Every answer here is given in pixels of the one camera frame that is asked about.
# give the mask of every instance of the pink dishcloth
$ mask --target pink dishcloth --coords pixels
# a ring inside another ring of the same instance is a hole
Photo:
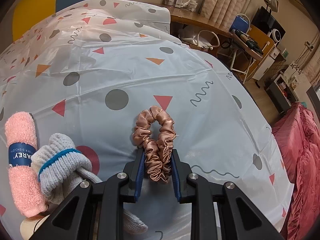
[[[26,143],[37,149],[36,128],[29,113],[13,114],[5,124],[7,146]],[[14,204],[22,215],[32,217],[47,210],[37,176],[29,166],[9,168],[9,183]]]

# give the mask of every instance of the floor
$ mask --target floor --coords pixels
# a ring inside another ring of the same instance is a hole
[[[250,79],[244,83],[244,86],[256,101],[264,118],[271,126],[273,126],[281,117],[267,92],[264,90],[264,84],[259,84],[260,88],[258,88],[255,81],[255,79]]]

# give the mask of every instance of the satin scrunchie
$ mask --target satin scrunchie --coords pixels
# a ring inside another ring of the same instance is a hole
[[[151,124],[155,121],[161,125],[158,140],[150,138]],[[137,118],[134,133],[132,135],[135,145],[145,150],[145,166],[147,173],[153,181],[163,180],[167,182],[170,176],[170,157],[173,148],[173,140],[177,136],[173,129],[174,121],[166,111],[158,106],[152,106],[149,110],[143,110]]]

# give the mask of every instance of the red bedspread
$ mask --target red bedspread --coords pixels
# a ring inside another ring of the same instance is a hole
[[[300,103],[275,124],[272,133],[288,178],[295,184],[291,212],[288,212],[287,239],[300,240],[320,211],[320,133],[312,112]]]

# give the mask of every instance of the knit glove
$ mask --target knit glove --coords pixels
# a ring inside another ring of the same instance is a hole
[[[42,146],[31,156],[31,168],[38,175],[43,195],[52,203],[60,204],[82,181],[102,182],[91,172],[90,160],[75,149],[73,141],[64,134],[55,133],[49,145]],[[124,230],[141,234],[148,227],[135,215],[124,210]]]

